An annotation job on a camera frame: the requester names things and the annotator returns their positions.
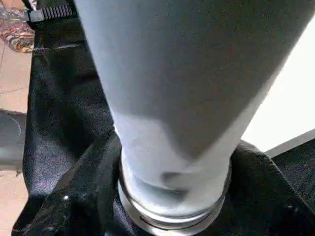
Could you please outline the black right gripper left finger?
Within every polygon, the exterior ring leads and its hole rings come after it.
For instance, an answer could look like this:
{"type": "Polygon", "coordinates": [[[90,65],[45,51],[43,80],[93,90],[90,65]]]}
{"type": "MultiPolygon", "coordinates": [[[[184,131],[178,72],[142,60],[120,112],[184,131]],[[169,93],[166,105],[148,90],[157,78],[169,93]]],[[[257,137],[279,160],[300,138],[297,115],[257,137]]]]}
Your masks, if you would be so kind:
{"type": "Polygon", "coordinates": [[[121,236],[114,217],[121,144],[112,129],[75,156],[54,135],[26,131],[22,173],[28,200],[21,212],[23,236],[121,236]]]}

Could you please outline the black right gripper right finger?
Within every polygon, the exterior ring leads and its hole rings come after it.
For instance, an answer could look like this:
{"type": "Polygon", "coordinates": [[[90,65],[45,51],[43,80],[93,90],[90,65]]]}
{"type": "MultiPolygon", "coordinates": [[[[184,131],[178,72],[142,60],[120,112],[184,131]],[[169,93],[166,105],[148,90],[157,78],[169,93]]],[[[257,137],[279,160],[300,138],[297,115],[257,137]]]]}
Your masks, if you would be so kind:
{"type": "Polygon", "coordinates": [[[231,157],[231,182],[209,236],[313,236],[315,214],[272,159],[242,141],[231,157]]]}

